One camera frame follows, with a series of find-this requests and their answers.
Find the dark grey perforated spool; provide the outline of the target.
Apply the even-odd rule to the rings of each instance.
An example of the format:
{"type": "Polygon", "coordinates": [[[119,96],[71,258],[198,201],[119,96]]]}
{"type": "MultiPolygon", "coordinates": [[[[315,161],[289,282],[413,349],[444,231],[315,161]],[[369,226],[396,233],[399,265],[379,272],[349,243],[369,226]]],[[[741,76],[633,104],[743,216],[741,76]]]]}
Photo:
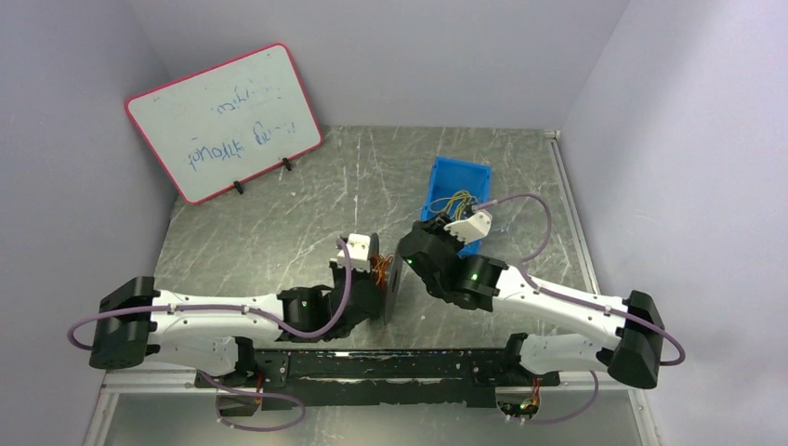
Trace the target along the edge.
{"type": "Polygon", "coordinates": [[[377,233],[371,236],[371,266],[374,282],[384,293],[384,304],[381,313],[382,322],[388,325],[394,314],[394,307],[399,295],[402,272],[402,259],[397,251],[384,253],[381,251],[377,233]]]}

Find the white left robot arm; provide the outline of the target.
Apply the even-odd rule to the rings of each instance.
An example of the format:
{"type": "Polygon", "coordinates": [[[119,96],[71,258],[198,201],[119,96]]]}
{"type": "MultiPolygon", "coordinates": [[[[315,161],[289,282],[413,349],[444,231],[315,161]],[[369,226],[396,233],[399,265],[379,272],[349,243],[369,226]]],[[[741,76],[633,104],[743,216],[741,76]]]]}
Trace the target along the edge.
{"type": "Polygon", "coordinates": [[[329,261],[333,285],[216,297],[158,290],[153,277],[136,277],[101,299],[88,363],[120,370],[158,361],[247,375],[256,344],[345,338],[379,318],[386,300],[374,270],[378,248],[357,235],[345,243],[329,261]]]}

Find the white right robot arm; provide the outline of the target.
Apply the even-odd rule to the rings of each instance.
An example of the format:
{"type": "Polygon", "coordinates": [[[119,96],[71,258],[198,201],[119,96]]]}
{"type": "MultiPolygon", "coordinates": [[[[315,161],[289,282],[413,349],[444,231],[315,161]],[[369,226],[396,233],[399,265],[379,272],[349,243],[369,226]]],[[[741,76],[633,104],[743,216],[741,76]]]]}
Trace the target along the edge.
{"type": "Polygon", "coordinates": [[[535,278],[504,260],[461,256],[491,226],[486,211],[459,221],[438,214],[414,222],[396,253],[430,295],[449,304],[533,317],[565,329],[565,334],[517,337],[515,356],[527,372],[602,371],[630,387],[657,387],[664,324],[650,295],[584,292],[535,278]]]}

